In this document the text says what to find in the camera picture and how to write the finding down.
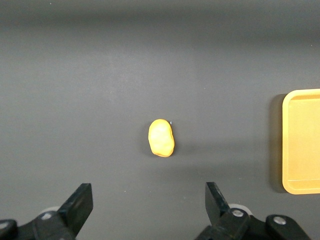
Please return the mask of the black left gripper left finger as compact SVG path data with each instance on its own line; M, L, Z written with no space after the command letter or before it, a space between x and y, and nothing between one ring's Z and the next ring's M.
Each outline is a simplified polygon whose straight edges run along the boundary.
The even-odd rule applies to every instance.
M93 210L90 183L82 183L58 208L42 211L18 228L20 240L75 240Z

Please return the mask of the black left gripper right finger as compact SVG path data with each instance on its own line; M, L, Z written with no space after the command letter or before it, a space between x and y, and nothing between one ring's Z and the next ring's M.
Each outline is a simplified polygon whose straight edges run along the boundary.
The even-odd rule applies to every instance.
M205 185L205 209L211 225L197 240L241 240L249 229L250 215L241 208L231 208L215 182Z

